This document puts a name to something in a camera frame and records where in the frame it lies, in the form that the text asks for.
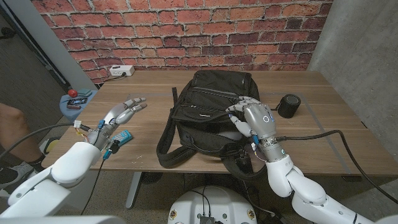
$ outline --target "sneaker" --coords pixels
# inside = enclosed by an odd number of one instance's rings
[[[28,175],[33,172],[33,167],[26,162],[22,162],[18,166],[0,168],[0,172],[5,172],[6,174],[7,172],[15,173],[15,171],[18,173],[18,176],[14,180],[0,184],[0,189],[4,189],[9,194],[27,179]]]

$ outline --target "wire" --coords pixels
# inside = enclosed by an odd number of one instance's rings
[[[13,150],[15,147],[17,147],[21,142],[23,142],[23,141],[25,141],[26,139],[32,137],[33,135],[35,135],[35,134],[37,134],[37,133],[40,133],[40,132],[42,132],[42,131],[46,131],[46,130],[48,130],[48,129],[52,129],[52,128],[56,128],[56,127],[61,127],[61,126],[73,126],[73,123],[63,123],[63,124],[50,125],[50,126],[47,126],[47,127],[45,127],[45,128],[38,129],[38,130],[36,130],[36,131],[34,131],[34,132],[32,132],[32,133],[30,133],[30,134],[24,136],[24,137],[21,138],[20,140],[16,141],[9,149],[5,150],[5,151],[0,155],[0,160],[1,160],[8,152],[10,152],[10,151]]]
[[[243,181],[243,184],[244,184],[244,188],[246,189],[246,194],[248,195],[248,199],[249,199],[249,202],[250,202],[251,205],[253,205],[254,207],[260,209],[260,210],[263,211],[263,212],[270,213],[272,217],[276,216],[276,214],[275,214],[274,212],[268,211],[268,210],[266,210],[266,209],[263,209],[263,208],[261,208],[261,207],[258,207],[256,204],[254,204],[254,203],[251,201],[251,199],[250,199],[249,192],[248,192],[248,187],[246,186],[246,182]]]
[[[99,167],[99,170],[98,170],[98,173],[97,173],[97,178],[95,179],[95,182],[94,182],[93,190],[91,190],[90,197],[88,198],[88,201],[87,201],[85,207],[83,208],[83,211],[81,211],[80,215],[83,215],[83,213],[85,212],[85,210],[87,208],[88,202],[90,202],[90,200],[91,200],[91,196],[93,196],[95,185],[97,184],[97,180],[98,180],[98,177],[100,176],[100,172],[101,172],[101,169],[102,169],[102,165],[104,165],[104,162],[105,162],[105,159],[102,160],[102,163],[101,163],[101,165]]]
[[[326,136],[329,136],[331,134],[335,134],[338,133],[340,135],[341,140],[343,141],[344,147],[347,150],[347,153],[349,155],[349,157],[351,158],[351,160],[353,161],[354,165],[356,166],[356,168],[358,168],[358,170],[360,171],[360,173],[365,177],[366,180],[369,181],[369,183],[371,183],[373,185],[373,187],[375,187],[376,189],[378,189],[382,194],[384,194],[387,198],[389,198],[390,200],[392,200],[393,202],[398,204],[398,200],[395,199],[393,196],[389,195],[386,191],[384,191],[383,189],[381,189],[379,186],[377,186],[369,177],[368,175],[365,173],[365,171],[362,170],[362,168],[359,166],[358,162],[356,162],[356,159],[354,158],[353,153],[351,152],[351,150],[348,147],[348,143],[346,141],[346,138],[344,137],[344,134],[342,131],[340,130],[332,130],[332,131],[328,131],[326,133],[322,133],[322,134],[317,134],[314,136],[305,136],[305,137],[287,137],[287,136],[282,136],[282,137],[276,137],[276,141],[280,142],[280,141],[286,141],[286,140],[311,140],[311,139],[318,139],[318,138],[323,138]]]
[[[189,190],[189,191],[198,193],[198,194],[202,195],[202,198],[204,197],[204,198],[207,200],[207,204],[209,205],[209,217],[210,217],[210,202],[209,202],[209,200],[207,199],[206,195],[204,195],[204,194],[202,194],[202,193],[200,193],[200,192],[197,192],[196,190]],[[204,202],[203,202],[203,216],[205,216],[205,203],[204,203]]]

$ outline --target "gray concrete wall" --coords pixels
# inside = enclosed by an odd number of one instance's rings
[[[397,49],[398,1],[334,0],[308,66],[323,74],[396,161]]]

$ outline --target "robotic arm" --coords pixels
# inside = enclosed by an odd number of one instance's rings
[[[247,96],[240,96],[240,99],[238,104],[226,111],[231,112],[229,118],[243,135],[253,137],[255,152],[259,148],[267,158],[269,185],[278,196],[288,197],[294,190],[294,210],[315,223],[374,223],[331,198],[321,185],[304,177],[302,171],[294,166],[290,156],[274,137],[275,120],[267,105]],[[235,117],[233,111],[243,112],[247,123]]]
[[[112,108],[88,141],[76,142],[53,165],[21,184],[8,199],[10,207],[0,218],[44,217],[53,215],[67,201],[74,187],[85,178],[90,167],[101,157],[104,148],[111,148],[117,141],[110,137],[121,124],[126,124],[138,111],[144,109],[145,98],[136,98]]]

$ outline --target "power strip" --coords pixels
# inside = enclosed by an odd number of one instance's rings
[[[131,76],[135,69],[132,65],[113,65],[109,71],[112,76],[121,76],[123,72],[126,72],[126,76]]]

